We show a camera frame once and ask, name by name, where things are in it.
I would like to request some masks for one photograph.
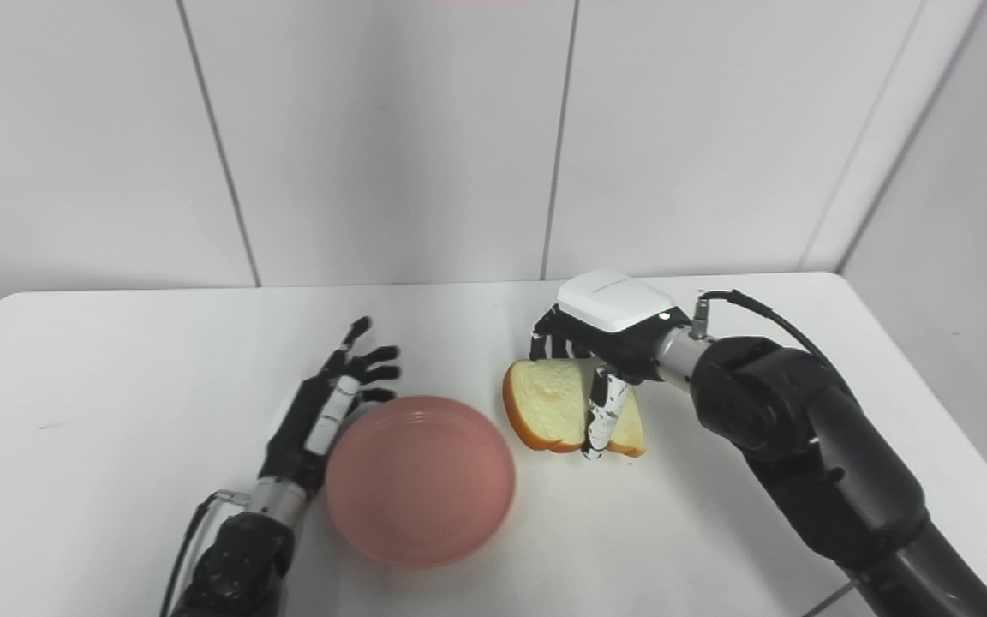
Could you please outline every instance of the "metal connector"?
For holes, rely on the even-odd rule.
[[[227,491],[226,488],[221,488],[216,491],[216,500],[236,505],[238,507],[246,507],[250,505],[250,495],[246,495],[246,493],[239,493],[237,491]]]
[[[706,320],[710,312],[710,300],[698,298],[696,301],[696,315],[692,317],[692,329],[688,333],[688,338],[692,340],[703,340],[706,338]]]

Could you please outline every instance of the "wall seam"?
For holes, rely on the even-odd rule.
[[[875,193],[874,199],[870,201],[870,207],[867,208],[865,216],[863,216],[862,223],[858,224],[857,230],[855,230],[855,235],[852,236],[851,242],[847,245],[847,250],[843,257],[840,259],[839,266],[835,269],[836,273],[843,273],[847,267],[847,262],[851,260],[851,256],[855,253],[855,247],[858,247],[858,242],[862,239],[863,234],[866,232],[866,228],[870,226],[870,222],[874,218],[878,207],[882,205],[882,199],[885,198],[886,192],[889,191],[890,184],[893,183],[894,178],[897,177],[897,172],[900,171],[901,164],[904,163],[905,157],[912,150],[912,144],[915,143],[917,135],[920,134],[920,129],[924,126],[924,123],[928,121],[928,116],[931,116],[931,110],[935,108],[936,101],[939,99],[939,95],[943,93],[943,89],[947,86],[951,74],[954,73],[954,68],[959,65],[959,60],[962,58],[962,54],[965,48],[970,44],[970,39],[977,30],[977,24],[982,20],[984,11],[987,9],[987,0],[982,0],[982,2],[977,5],[977,10],[974,11],[974,15],[970,17],[970,24],[966,25],[966,31],[962,35],[962,39],[959,40],[959,45],[955,47],[954,54],[951,55],[951,60],[947,63],[947,68],[943,70],[943,74],[940,75],[939,81],[936,83],[935,89],[932,90],[931,97],[928,98],[928,102],[924,103],[924,109],[921,110],[920,116],[916,118],[916,122],[912,125],[912,130],[909,130],[908,136],[905,138],[905,143],[901,145],[901,149],[897,152],[897,157],[894,158],[894,163],[889,167],[889,172],[886,173],[885,179],[882,180],[882,186],[878,187],[878,192]]]
[[[573,16],[569,24],[569,46],[565,50],[565,79],[563,80],[563,100],[559,109],[559,137],[555,140],[555,163],[551,175],[551,200],[547,204],[547,227],[543,236],[543,258],[540,262],[540,281],[547,280],[547,258],[551,256],[551,231],[555,222],[555,199],[559,196],[559,168],[561,167],[561,144],[565,133],[565,106],[569,101],[569,78],[573,67],[573,46],[577,40],[577,13],[581,0],[573,0]]]
[[[798,265],[795,266],[795,270],[802,270],[806,267],[806,263],[810,261],[810,253],[814,249],[815,243],[820,235],[822,235],[823,228],[825,228],[825,222],[828,221],[829,212],[833,211],[833,206],[835,200],[837,200],[840,195],[840,189],[843,188],[843,183],[847,177],[847,173],[851,171],[851,165],[855,161],[855,156],[858,155],[863,141],[866,138],[867,130],[870,130],[870,125],[874,120],[874,116],[877,116],[878,106],[882,104],[882,98],[885,97],[886,90],[889,88],[889,83],[893,81],[894,73],[897,73],[897,66],[900,65],[900,60],[902,56],[905,55],[905,50],[908,50],[909,43],[912,42],[912,36],[916,33],[916,26],[920,23],[920,16],[924,14],[924,9],[928,7],[928,0],[921,0],[920,4],[917,5],[916,12],[912,13],[912,22],[908,24],[908,30],[905,31],[904,39],[901,39],[900,46],[897,47],[897,52],[894,54],[894,59],[892,63],[889,63],[889,70],[886,71],[886,77],[882,79],[882,85],[878,87],[878,93],[874,95],[874,102],[870,105],[870,109],[866,112],[866,118],[863,120],[863,126],[858,130],[858,136],[855,137],[855,143],[851,146],[851,152],[847,153],[847,158],[843,161],[843,168],[840,171],[840,175],[835,180],[833,186],[833,191],[829,193],[829,199],[822,207],[822,213],[820,213],[817,219],[817,225],[814,227],[814,233],[810,234],[810,239],[806,242],[806,249],[802,251],[802,257],[799,258]]]
[[[181,27],[185,31],[185,42],[188,43],[188,54],[193,59],[193,70],[196,73],[197,85],[200,86],[200,97],[204,99],[204,111],[208,116],[208,125],[212,128],[212,138],[215,140],[216,152],[219,153],[219,164],[223,167],[224,180],[227,182],[227,192],[230,193],[231,206],[235,210],[235,221],[238,223],[239,235],[242,236],[242,248],[246,249],[246,258],[250,263],[250,272],[254,275],[254,286],[261,286],[261,274],[258,273],[258,261],[254,258],[254,247],[250,243],[250,234],[246,228],[246,218],[242,215],[242,203],[238,200],[235,189],[235,177],[231,175],[230,163],[227,161],[227,151],[224,149],[223,137],[219,136],[219,124],[216,122],[215,109],[212,108],[212,97],[208,94],[207,83],[204,82],[204,68],[200,66],[200,54],[196,51],[196,40],[193,39],[193,28],[188,24],[188,13],[185,11],[184,0],[176,0],[177,14],[181,16]]]

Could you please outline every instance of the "robot finger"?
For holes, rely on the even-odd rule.
[[[364,315],[361,319],[353,321],[352,325],[349,326],[349,333],[346,333],[345,339],[341,341],[341,346],[345,348],[345,351],[352,349],[356,340],[369,329],[372,329],[372,317]]]
[[[575,358],[591,358],[592,354],[589,352],[589,348],[584,346],[584,344],[578,343],[578,341],[571,341],[571,353]]]
[[[547,356],[547,337],[532,335],[532,348],[528,352],[529,360],[544,360]]]
[[[359,376],[361,386],[367,386],[368,383],[374,381],[380,381],[384,379],[398,379],[399,376],[403,375],[403,369],[394,366],[394,364],[389,364],[386,367],[376,367],[372,370],[364,371],[364,374]]]
[[[392,344],[392,346],[379,347],[379,348],[373,349],[371,352],[369,352],[369,354],[365,354],[364,356],[361,356],[361,359],[364,360],[364,366],[369,367],[369,366],[372,366],[372,364],[377,363],[377,362],[386,362],[388,360],[397,360],[398,359],[398,354],[399,354],[398,347],[396,347],[396,346],[394,346],[394,344]]]
[[[551,357],[558,359],[569,358],[569,341],[565,340],[564,336],[557,335],[557,333],[551,335]]]
[[[369,387],[368,390],[361,390],[361,399],[369,403],[386,403],[394,401],[395,398],[398,398],[398,393],[384,387]]]

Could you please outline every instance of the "white wall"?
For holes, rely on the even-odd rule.
[[[976,2],[0,3],[0,297],[834,268]]]
[[[974,5],[583,0],[547,273],[834,269]]]
[[[262,284],[538,277],[572,3],[187,8]]]
[[[845,275],[987,458],[987,5]]]
[[[177,4],[0,3],[0,297],[253,284]]]

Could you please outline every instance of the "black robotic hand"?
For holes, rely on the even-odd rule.
[[[368,317],[354,321],[318,374],[299,386],[269,440],[257,487],[250,496],[242,496],[246,511],[220,525],[215,543],[200,556],[187,589],[169,613],[189,542],[208,505],[217,496],[230,497],[231,492],[217,491],[197,507],[177,554],[160,617],[277,616],[283,578],[295,552],[295,530],[325,480],[326,460],[341,422],[360,403],[395,398],[394,391],[374,384],[400,376],[399,367],[383,364],[398,358],[398,348],[351,354],[353,344],[371,326]]]
[[[308,496],[314,496],[325,479],[326,454],[346,415],[360,403],[395,398],[392,390],[368,386],[399,378],[399,367],[381,364],[397,359],[398,347],[380,347],[365,356],[351,355],[353,344],[371,327],[372,320],[367,316],[354,321],[318,374],[299,386],[281,427],[269,440],[258,477],[292,481]]]

